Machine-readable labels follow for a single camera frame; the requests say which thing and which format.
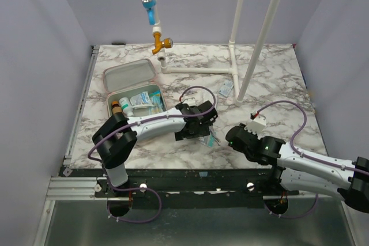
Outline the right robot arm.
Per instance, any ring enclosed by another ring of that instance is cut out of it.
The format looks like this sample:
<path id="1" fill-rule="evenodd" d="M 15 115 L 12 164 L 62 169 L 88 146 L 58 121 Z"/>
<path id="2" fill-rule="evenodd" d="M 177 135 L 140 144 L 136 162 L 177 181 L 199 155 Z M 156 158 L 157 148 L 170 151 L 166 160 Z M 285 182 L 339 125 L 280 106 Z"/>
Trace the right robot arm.
<path id="1" fill-rule="evenodd" d="M 307 191 L 328 195 L 347 206 L 368 212 L 368 159 L 342 160 L 298 149 L 282 139 L 258 138 L 257 133 L 240 124 L 226 136 L 228 145 L 250 162 L 270 165 L 274 175 L 265 181 L 268 193 Z"/>

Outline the white blue gauze packet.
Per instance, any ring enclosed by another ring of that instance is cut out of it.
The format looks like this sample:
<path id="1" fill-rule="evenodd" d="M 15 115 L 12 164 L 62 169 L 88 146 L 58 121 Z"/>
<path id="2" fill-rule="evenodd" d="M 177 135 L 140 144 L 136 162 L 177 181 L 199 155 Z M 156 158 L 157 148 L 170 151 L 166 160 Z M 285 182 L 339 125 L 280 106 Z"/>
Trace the white blue gauze packet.
<path id="1" fill-rule="evenodd" d="M 129 98 L 129 100 L 133 108 L 145 108 L 153 106 L 153 103 L 147 91 L 132 96 L 131 98 Z"/>

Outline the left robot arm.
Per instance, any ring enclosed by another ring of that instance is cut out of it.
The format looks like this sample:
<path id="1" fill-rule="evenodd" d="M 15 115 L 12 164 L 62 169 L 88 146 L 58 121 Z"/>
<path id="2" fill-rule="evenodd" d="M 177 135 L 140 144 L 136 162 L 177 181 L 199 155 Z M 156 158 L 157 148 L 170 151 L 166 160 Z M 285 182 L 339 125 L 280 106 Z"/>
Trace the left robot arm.
<path id="1" fill-rule="evenodd" d="M 109 178 L 108 190 L 115 197 L 128 189 L 125 162 L 137 142 L 173 133 L 176 141 L 206 137 L 218 113 L 209 100 L 199 106 L 179 103 L 164 112 L 126 117 L 118 112 L 98 129 L 92 142 Z"/>

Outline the pink medicine kit case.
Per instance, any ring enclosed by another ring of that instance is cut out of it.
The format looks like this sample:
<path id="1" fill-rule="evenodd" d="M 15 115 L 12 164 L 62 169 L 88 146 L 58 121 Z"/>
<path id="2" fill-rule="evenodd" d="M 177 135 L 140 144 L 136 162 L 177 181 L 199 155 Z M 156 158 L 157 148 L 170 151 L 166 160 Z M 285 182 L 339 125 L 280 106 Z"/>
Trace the pink medicine kit case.
<path id="1" fill-rule="evenodd" d="M 129 99 L 141 92 L 151 94 L 159 91 L 163 111 L 166 111 L 167 103 L 161 87 L 155 82 L 156 76 L 156 70 L 149 59 L 140 59 L 104 70 L 103 85 L 108 93 L 106 98 L 108 116 L 112 115 L 113 101 L 118 101 L 122 97 Z"/>

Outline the amber bottle orange cap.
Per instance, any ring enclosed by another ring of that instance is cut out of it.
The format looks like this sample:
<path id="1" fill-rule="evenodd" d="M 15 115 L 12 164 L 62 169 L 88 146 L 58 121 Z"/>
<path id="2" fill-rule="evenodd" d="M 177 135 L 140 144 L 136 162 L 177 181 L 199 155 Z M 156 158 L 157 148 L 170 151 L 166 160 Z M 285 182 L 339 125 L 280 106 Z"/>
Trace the amber bottle orange cap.
<path id="1" fill-rule="evenodd" d="M 118 114 L 118 113 L 123 113 L 122 107 L 120 106 L 118 101 L 113 101 L 111 103 L 111 111 L 113 115 Z"/>

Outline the blue cotton swab packet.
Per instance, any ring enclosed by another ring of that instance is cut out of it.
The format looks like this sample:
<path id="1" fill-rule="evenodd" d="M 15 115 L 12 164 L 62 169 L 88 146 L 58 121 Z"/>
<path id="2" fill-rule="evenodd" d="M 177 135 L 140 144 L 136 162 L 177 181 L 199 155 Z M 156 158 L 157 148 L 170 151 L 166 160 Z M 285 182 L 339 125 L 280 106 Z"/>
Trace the blue cotton swab packet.
<path id="1" fill-rule="evenodd" d="M 164 111 L 163 99 L 159 90 L 149 94 L 152 106 L 149 108 L 149 114 L 154 115 Z"/>

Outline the clear bottle green label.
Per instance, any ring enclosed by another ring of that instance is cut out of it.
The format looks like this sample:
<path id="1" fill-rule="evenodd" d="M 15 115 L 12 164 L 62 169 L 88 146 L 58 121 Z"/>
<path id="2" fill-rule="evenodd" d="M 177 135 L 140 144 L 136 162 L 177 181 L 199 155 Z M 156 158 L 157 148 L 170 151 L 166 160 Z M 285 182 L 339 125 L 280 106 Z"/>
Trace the clear bottle green label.
<path id="1" fill-rule="evenodd" d="M 127 97 L 122 97 L 119 99 L 119 105 L 122 108 L 123 113 L 128 117 L 133 117 L 133 107 L 130 103 L 130 100 Z"/>

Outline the metal scissors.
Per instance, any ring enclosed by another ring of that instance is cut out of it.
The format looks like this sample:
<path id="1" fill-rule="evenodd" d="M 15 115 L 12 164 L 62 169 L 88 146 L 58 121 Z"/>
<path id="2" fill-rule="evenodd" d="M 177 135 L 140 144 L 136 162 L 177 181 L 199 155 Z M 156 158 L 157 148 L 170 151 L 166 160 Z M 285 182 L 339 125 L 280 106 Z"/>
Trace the metal scissors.
<path id="1" fill-rule="evenodd" d="M 214 127 L 213 127 L 213 126 L 209 127 L 209 131 L 210 131 L 210 136 L 213 138 L 213 140 L 214 140 L 218 145 L 221 145 L 221 141 L 220 141 L 220 139 L 217 137 L 217 135 L 216 135 L 216 131 L 214 130 Z"/>

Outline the clear blue bandage packet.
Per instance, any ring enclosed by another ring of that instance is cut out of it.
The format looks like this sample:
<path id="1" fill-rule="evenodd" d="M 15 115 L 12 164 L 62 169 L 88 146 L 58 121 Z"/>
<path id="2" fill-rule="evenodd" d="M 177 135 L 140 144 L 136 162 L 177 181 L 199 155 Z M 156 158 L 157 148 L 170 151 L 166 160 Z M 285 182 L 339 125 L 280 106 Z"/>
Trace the clear blue bandage packet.
<path id="1" fill-rule="evenodd" d="M 214 145 L 217 144 L 217 141 L 215 140 L 214 136 L 212 134 L 205 136 L 205 137 L 200 137 L 198 138 L 199 142 L 207 147 L 213 147 Z"/>

